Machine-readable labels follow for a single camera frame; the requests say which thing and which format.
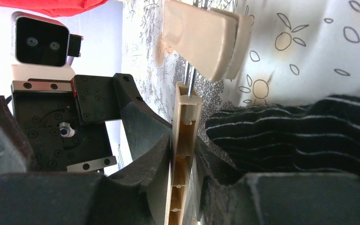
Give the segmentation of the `floral patterned table mat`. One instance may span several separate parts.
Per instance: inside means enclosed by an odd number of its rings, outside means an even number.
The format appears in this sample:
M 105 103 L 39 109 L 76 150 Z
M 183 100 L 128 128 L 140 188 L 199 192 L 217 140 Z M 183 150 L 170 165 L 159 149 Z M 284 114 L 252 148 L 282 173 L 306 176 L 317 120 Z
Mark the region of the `floral patterned table mat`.
M 165 2 L 124 3 L 122 67 L 133 74 L 148 106 L 172 125 L 175 85 L 185 74 L 186 61 L 163 40 Z M 195 80 L 203 100 L 198 139 L 237 171 L 227 153 L 206 134 L 206 121 L 213 114 L 257 105 L 309 105 L 330 95 L 360 97 L 360 0 L 200 0 L 197 5 L 253 19 L 249 47 L 236 78 L 215 82 L 197 74 Z M 360 178 L 349 172 L 321 173 Z M 187 225 L 201 224 L 197 177 L 194 157 L 183 219 Z

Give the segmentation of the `red tank top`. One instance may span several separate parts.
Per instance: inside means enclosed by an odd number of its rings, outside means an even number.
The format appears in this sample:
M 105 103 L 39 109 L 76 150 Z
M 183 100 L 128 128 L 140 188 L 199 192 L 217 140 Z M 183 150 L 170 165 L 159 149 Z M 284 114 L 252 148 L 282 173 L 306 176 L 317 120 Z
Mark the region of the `red tank top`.
M 0 7 L 24 9 L 50 17 L 78 15 L 105 4 L 108 0 L 0 0 Z

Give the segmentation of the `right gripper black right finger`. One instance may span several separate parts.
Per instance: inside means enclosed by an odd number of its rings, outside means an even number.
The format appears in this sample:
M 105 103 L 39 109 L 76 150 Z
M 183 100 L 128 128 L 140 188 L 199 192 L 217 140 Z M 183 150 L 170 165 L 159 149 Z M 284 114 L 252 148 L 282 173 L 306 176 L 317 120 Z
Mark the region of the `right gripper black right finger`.
M 360 178 L 348 173 L 241 173 L 195 145 L 203 225 L 360 225 Z

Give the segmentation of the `black underwear orange trim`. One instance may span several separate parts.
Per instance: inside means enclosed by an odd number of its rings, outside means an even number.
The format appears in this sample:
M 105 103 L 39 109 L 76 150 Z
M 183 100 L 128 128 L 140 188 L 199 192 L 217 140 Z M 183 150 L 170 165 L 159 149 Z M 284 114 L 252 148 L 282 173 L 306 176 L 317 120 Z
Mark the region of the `black underwear orange trim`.
M 309 105 L 225 109 L 210 116 L 205 129 L 243 173 L 360 176 L 360 97 L 330 95 Z

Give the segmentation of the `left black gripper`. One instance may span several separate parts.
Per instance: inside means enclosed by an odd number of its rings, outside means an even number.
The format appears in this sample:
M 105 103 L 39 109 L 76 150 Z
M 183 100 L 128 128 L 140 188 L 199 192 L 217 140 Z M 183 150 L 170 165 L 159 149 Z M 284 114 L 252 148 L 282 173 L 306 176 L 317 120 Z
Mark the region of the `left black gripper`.
M 17 122 L 0 95 L 0 180 L 23 180 L 31 165 L 38 172 L 101 172 L 115 165 L 105 123 L 120 117 L 134 161 L 172 133 L 130 74 L 13 81 L 11 88 Z

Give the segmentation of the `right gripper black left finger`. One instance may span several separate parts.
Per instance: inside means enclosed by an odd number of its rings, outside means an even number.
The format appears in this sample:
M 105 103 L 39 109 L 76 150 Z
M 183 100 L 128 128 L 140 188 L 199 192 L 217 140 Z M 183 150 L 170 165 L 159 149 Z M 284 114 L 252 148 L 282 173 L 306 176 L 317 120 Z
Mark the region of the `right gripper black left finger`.
M 162 225 L 171 139 L 125 168 L 0 174 L 0 225 Z

